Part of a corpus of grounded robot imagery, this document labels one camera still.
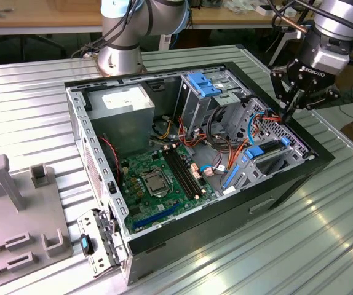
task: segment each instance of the cpu socket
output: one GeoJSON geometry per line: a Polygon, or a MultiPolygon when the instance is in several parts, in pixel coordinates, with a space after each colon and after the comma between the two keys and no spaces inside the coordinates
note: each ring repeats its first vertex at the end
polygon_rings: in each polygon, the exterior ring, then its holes
{"type": "Polygon", "coordinates": [[[153,197],[164,197],[170,191],[167,178],[160,168],[144,172],[142,174],[142,178],[148,188],[149,193],[153,197]]]}

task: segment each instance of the wooden desk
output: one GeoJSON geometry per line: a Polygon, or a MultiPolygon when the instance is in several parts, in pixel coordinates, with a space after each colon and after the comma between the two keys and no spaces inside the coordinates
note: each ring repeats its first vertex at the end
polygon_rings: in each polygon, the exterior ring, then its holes
{"type": "Polygon", "coordinates": [[[193,9],[193,27],[196,29],[244,29],[270,28],[272,17],[265,17],[255,11],[235,14],[227,8],[193,9]]]}
{"type": "MultiPolygon", "coordinates": [[[[87,33],[101,31],[99,12],[59,12],[54,0],[0,0],[0,9],[15,10],[0,18],[2,34],[87,33]]],[[[235,14],[222,7],[193,9],[194,30],[270,28],[271,18],[257,12],[235,14]]]]}
{"type": "Polygon", "coordinates": [[[101,32],[99,12],[59,12],[53,0],[0,0],[0,9],[14,8],[0,18],[0,35],[101,32]]]}

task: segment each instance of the green motherboard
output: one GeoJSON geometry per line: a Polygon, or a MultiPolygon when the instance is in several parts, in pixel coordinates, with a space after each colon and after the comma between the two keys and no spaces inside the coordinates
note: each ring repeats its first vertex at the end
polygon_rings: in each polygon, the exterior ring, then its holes
{"type": "Polygon", "coordinates": [[[193,173],[195,164],[184,146],[128,157],[121,165],[121,191],[130,212],[125,225],[131,233],[216,198],[211,185],[193,173]]]}

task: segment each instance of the ram slot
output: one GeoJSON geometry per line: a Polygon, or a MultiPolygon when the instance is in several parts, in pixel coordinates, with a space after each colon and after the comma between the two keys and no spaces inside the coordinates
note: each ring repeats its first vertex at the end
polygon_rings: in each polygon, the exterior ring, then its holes
{"type": "Polygon", "coordinates": [[[176,150],[164,151],[163,158],[188,196],[188,199],[192,200],[196,195],[202,195],[200,187],[183,164],[176,150]]]}

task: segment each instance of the grooved aluminum surface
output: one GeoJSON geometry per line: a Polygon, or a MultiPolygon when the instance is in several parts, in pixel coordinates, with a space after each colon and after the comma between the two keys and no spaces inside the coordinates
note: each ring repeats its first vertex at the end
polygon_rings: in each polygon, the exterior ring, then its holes
{"type": "MultiPolygon", "coordinates": [[[[274,96],[266,68],[234,46],[143,54],[149,70],[237,63],[274,96]]],[[[11,171],[54,168],[72,257],[0,287],[0,294],[353,294],[353,149],[312,112],[299,123],[336,159],[285,204],[126,287],[121,271],[94,280],[76,218],[96,207],[74,145],[64,81],[98,77],[90,60],[0,66],[0,153],[11,171]]]]}

